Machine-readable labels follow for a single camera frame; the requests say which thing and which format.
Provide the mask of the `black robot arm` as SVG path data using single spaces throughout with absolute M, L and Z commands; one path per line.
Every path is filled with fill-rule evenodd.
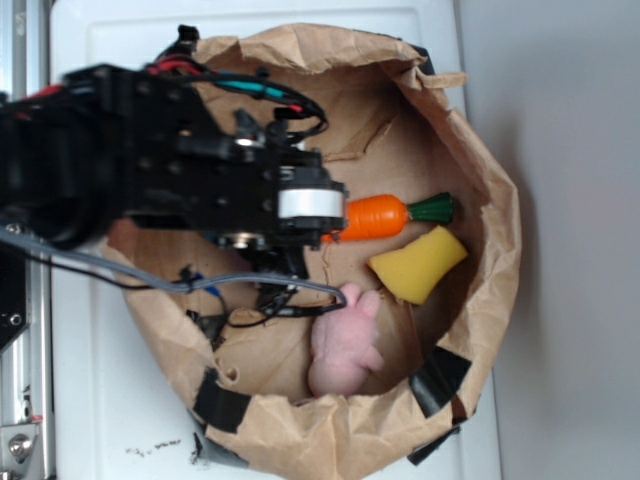
M 346 189 L 299 148 L 327 125 L 311 99 L 262 75 L 169 60 L 70 73 L 1 107 L 1 215 L 60 249 L 120 218 L 246 248 L 262 268 L 346 227 Z

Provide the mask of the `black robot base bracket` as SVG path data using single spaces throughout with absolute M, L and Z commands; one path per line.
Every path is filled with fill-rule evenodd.
M 1 242 L 1 353 L 27 327 L 28 261 L 24 252 Z

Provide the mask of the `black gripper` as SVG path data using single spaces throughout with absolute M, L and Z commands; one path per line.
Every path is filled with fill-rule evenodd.
M 232 134 L 176 142 L 190 202 L 186 226 L 240 250 L 257 272 L 306 279 L 305 249 L 346 225 L 346 188 L 319 151 L 289 144 L 285 121 L 261 127 L 244 110 L 234 117 Z

